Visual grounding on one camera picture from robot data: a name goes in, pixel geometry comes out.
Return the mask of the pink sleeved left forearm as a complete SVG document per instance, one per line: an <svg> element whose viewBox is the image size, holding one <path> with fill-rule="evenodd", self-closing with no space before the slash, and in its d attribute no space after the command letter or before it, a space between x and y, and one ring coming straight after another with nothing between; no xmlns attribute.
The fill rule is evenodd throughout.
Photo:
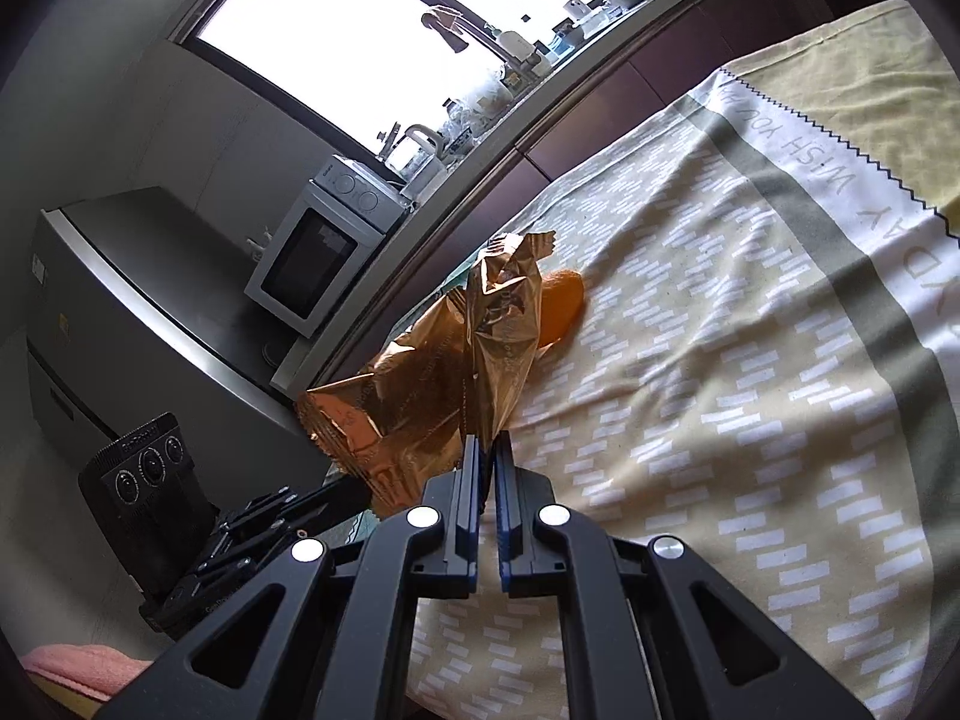
<svg viewBox="0 0 960 720"><path fill-rule="evenodd" d="M139 678L151 660L137 660L107 645L41 645L20 658L21 667L62 688L106 702Z"/></svg>

